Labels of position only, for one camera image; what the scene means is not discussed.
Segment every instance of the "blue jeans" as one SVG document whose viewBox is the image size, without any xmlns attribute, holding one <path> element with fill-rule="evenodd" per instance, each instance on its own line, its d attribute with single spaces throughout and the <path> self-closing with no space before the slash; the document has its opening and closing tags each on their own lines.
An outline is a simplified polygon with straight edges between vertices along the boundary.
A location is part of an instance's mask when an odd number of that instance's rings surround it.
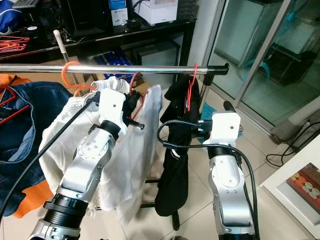
<svg viewBox="0 0 320 240">
<path fill-rule="evenodd" d="M 30 107 L 0 125 L 0 206 L 23 170 L 38 154 L 43 130 L 50 126 L 71 97 L 57 82 L 30 82 L 10 88 L 16 92 L 17 97 L 0 107 L 0 120 L 26 105 Z M 11 93 L 5 90 L 0 102 L 11 97 Z M 15 189 L 4 216 L 16 212 L 26 196 L 22 190 L 44 179 L 37 161 Z"/>
</svg>

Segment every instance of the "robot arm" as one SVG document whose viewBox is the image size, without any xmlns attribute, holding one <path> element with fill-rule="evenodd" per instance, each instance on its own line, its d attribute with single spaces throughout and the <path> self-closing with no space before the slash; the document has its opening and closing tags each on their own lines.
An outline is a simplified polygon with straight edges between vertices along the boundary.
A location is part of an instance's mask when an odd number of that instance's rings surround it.
<svg viewBox="0 0 320 240">
<path fill-rule="evenodd" d="M 137 104 L 139 96 L 134 95 L 132 99 Z M 44 218 L 37 222 L 29 240 L 79 239 L 81 221 L 117 139 L 126 134 L 128 124 L 140 129 L 144 127 L 127 118 L 136 106 L 132 101 L 130 107 L 124 105 L 128 100 L 116 90 L 105 88 L 101 91 L 100 125 L 79 142 L 54 198 L 43 206 L 47 209 Z"/>
<path fill-rule="evenodd" d="M 203 144 L 235 147 L 240 128 L 240 117 L 231 111 L 212 115 L 211 135 Z M 208 147 L 210 159 L 209 185 L 214 194 L 213 211 L 219 239 L 254 239 L 255 228 L 249 203 L 244 192 L 245 177 L 238 167 L 235 154 L 225 148 Z"/>
</svg>

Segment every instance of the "glass door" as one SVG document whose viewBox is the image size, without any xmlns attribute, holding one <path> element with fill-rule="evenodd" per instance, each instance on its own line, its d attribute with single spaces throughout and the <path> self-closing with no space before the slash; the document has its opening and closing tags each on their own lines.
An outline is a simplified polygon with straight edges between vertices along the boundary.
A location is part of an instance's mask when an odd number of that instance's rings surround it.
<svg viewBox="0 0 320 240">
<path fill-rule="evenodd" d="M 320 1 L 225 1 L 208 64 L 230 70 L 212 88 L 270 131 L 320 106 L 319 49 Z"/>
</svg>

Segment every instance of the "tile floor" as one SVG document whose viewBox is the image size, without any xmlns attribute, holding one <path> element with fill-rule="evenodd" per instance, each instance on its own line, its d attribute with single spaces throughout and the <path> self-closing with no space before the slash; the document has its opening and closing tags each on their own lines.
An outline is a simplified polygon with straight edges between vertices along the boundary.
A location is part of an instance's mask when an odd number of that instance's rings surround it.
<svg viewBox="0 0 320 240">
<path fill-rule="evenodd" d="M 224 65 L 228 60 L 213 53 L 210 64 Z M 227 76 L 216 76 L 213 80 L 219 88 L 236 98 L 243 83 L 243 76 L 249 71 L 237 69 L 230 64 Z M 281 86 L 257 72 L 254 75 L 243 102 L 274 125 L 280 124 L 300 108 L 320 95 L 320 62 L 315 60 L 303 80 Z"/>
<path fill-rule="evenodd" d="M 209 91 L 207 102 L 217 110 L 222 110 L 223 99 L 212 90 Z M 163 102 L 161 112 L 168 106 Z M 259 229 L 262 240 L 313 240 L 314 238 L 295 220 L 293 216 L 267 190 L 258 187 L 276 169 L 265 162 L 265 155 L 279 153 L 286 146 L 275 144 L 268 135 L 241 115 L 244 132 L 236 141 L 237 147 L 243 151 L 251 162 L 254 170 L 257 198 Z M 168 130 L 161 132 L 165 138 Z M 162 172 L 162 161 L 165 149 L 157 144 L 156 159 L 150 175 L 159 177 Z M 181 235 L 189 240 L 217 240 L 214 214 L 212 210 L 213 194 L 208 184 L 209 161 L 205 151 L 200 148 L 189 151 L 189 195 L 186 204 L 179 209 L 180 229 L 174 231 L 170 217 L 158 216 L 153 208 L 141 209 L 128 224 L 121 225 L 115 211 L 97 213 L 95 218 L 84 217 L 81 224 L 81 240 L 169 240 Z M 246 182 L 251 184 L 248 170 L 243 169 Z M 152 200 L 157 194 L 155 184 L 144 189 L 144 199 Z M 45 210 L 36 209 L 22 219 L 5 217 L 0 226 L 0 240 L 27 239 L 38 218 L 43 217 Z"/>
</svg>

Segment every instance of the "white box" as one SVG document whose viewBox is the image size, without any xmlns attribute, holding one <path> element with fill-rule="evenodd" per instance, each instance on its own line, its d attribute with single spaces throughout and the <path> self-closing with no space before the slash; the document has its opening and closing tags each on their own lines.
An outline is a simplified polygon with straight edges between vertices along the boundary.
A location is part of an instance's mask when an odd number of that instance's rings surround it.
<svg viewBox="0 0 320 240">
<path fill-rule="evenodd" d="M 138 4 L 134 12 L 150 25 L 171 22 L 177 19 L 178 0 L 150 0 Z"/>
<path fill-rule="evenodd" d="M 128 20 L 127 8 L 111 10 L 112 24 L 113 26 L 123 25 Z"/>
</svg>

